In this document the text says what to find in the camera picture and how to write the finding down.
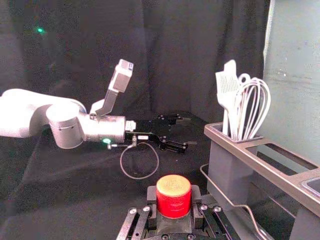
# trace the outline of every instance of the kitchen utensil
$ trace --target kitchen utensil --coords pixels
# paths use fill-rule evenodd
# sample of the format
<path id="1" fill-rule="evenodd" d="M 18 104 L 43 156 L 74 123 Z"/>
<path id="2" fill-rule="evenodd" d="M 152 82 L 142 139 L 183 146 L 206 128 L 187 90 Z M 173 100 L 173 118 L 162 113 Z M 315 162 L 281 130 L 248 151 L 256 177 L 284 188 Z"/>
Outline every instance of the kitchen utensil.
<path id="1" fill-rule="evenodd" d="M 243 86 L 251 81 L 251 77 L 247 73 L 242 73 L 238 77 L 238 80 L 240 85 Z M 239 131 L 238 131 L 239 140 L 242 140 L 244 127 L 245 127 L 245 120 L 246 120 L 247 106 L 248 106 L 248 102 L 247 102 L 248 91 L 249 89 L 246 88 L 245 91 L 243 92 L 243 102 L 246 102 L 246 103 L 241 104 L 240 110 L 239 110 Z"/>
<path id="2" fill-rule="evenodd" d="M 240 127 L 238 131 L 238 139 L 240 140 L 252 139 L 256 135 L 256 133 L 261 127 L 270 109 L 270 105 L 271 105 L 270 90 L 267 84 L 263 80 L 254 77 L 247 83 L 242 84 L 237 93 L 237 95 L 242 94 L 242 103 L 241 103 L 243 106 L 242 110 L 247 108 L 252 93 L 253 93 L 252 106 L 251 106 L 249 118 L 248 118 L 246 129 L 243 136 L 242 136 L 242 132 L 243 132 L 242 123 L 244 122 L 244 118 L 246 117 L 246 111 L 241 113 Z"/>
<path id="3" fill-rule="evenodd" d="M 239 90 L 239 81 L 236 75 L 224 71 L 216 72 L 217 100 L 227 111 L 230 123 L 231 138 L 238 135 L 237 116 L 235 114 L 236 95 Z"/>
<path id="4" fill-rule="evenodd" d="M 230 60 L 227 63 L 224 64 L 223 71 L 230 74 L 234 75 L 237 77 L 237 64 L 235 60 Z M 228 135 L 229 132 L 229 120 L 228 120 L 228 112 L 227 110 L 224 110 L 223 113 L 223 125 L 222 125 L 222 133 L 224 135 Z"/>

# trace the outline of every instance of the green light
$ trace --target green light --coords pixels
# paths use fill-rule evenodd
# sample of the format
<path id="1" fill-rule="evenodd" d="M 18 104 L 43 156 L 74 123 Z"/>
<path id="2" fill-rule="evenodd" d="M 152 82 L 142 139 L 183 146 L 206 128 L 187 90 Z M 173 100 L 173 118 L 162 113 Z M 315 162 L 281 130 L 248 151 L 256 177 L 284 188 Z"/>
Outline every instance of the green light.
<path id="1" fill-rule="evenodd" d="M 110 143 L 111 143 L 111 140 L 110 140 L 109 138 L 104 138 L 104 139 L 102 139 L 102 142 L 103 142 L 104 144 L 110 144 Z"/>

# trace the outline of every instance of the metal rod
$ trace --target metal rod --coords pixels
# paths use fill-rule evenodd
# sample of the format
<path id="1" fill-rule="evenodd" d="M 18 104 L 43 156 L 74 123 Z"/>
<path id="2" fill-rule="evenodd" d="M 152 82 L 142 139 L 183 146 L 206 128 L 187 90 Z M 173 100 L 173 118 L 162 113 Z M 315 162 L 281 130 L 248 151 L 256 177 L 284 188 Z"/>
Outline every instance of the metal rod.
<path id="1" fill-rule="evenodd" d="M 256 186 L 261 192 L 263 192 L 267 198 L 269 198 L 272 202 L 274 202 L 275 204 L 277 204 L 280 208 L 282 208 L 287 214 L 289 214 L 291 217 L 293 217 L 294 219 L 296 219 L 296 216 L 290 212 L 288 209 L 286 209 L 284 206 L 282 206 L 279 202 L 276 201 L 276 199 L 274 199 L 272 196 L 270 196 L 265 190 L 263 190 L 262 188 L 260 188 L 258 185 L 256 185 L 255 183 L 251 183 L 254 186 Z"/>
<path id="2" fill-rule="evenodd" d="M 252 223 L 254 225 L 254 229 L 257 232 L 257 234 L 263 239 L 263 240 L 268 240 L 267 236 L 265 236 L 259 229 L 257 221 L 255 219 L 255 216 L 251 210 L 251 208 L 248 205 L 245 204 L 234 204 L 226 195 L 225 193 L 214 183 L 214 181 L 211 180 L 211 178 L 205 173 L 203 170 L 203 167 L 208 166 L 209 164 L 204 164 L 200 167 L 201 173 L 208 179 L 208 181 L 219 191 L 219 193 L 228 201 L 228 203 L 234 207 L 234 208 L 245 208 L 249 212 L 249 215 L 251 217 Z"/>

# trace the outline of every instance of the red cylinder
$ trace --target red cylinder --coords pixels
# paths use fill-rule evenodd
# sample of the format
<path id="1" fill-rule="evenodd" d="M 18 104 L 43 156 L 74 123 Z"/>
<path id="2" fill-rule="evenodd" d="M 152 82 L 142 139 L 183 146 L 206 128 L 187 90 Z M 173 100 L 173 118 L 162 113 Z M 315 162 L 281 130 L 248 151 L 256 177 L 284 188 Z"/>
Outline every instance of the red cylinder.
<path id="1" fill-rule="evenodd" d="M 163 176 L 156 183 L 158 211 L 167 218 L 181 218 L 191 208 L 191 184 L 180 175 Z"/>

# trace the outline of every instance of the screw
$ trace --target screw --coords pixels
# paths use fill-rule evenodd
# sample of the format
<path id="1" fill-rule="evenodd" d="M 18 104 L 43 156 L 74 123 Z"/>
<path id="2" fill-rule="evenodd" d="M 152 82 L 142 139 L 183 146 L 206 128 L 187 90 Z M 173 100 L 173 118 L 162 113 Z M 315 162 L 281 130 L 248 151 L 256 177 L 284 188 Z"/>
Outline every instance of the screw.
<path id="1" fill-rule="evenodd" d="M 216 213 L 221 212 L 222 208 L 220 206 L 215 206 L 213 211 L 215 211 Z"/>
<path id="2" fill-rule="evenodd" d="M 194 239 L 195 239 L 195 235 L 189 234 L 186 239 L 188 239 L 188 240 L 194 240 Z"/>
<path id="3" fill-rule="evenodd" d="M 97 118 L 98 118 L 98 116 L 96 114 L 94 114 L 94 113 L 91 113 L 89 115 L 89 117 L 90 117 L 91 120 L 97 120 Z"/>
<path id="4" fill-rule="evenodd" d="M 129 213 L 130 214 L 135 214 L 137 212 L 137 209 L 136 208 L 131 208 L 130 210 L 129 210 Z"/>
<path id="5" fill-rule="evenodd" d="M 142 210 L 143 210 L 144 212 L 148 212 L 148 211 L 150 211 L 150 207 L 149 207 L 149 206 L 145 206 Z"/>
<path id="6" fill-rule="evenodd" d="M 208 206 L 205 205 L 205 204 L 202 204 L 201 207 L 200 207 L 201 210 L 207 210 L 208 209 Z"/>
<path id="7" fill-rule="evenodd" d="M 167 234 L 162 235 L 161 240 L 168 240 L 169 236 Z"/>

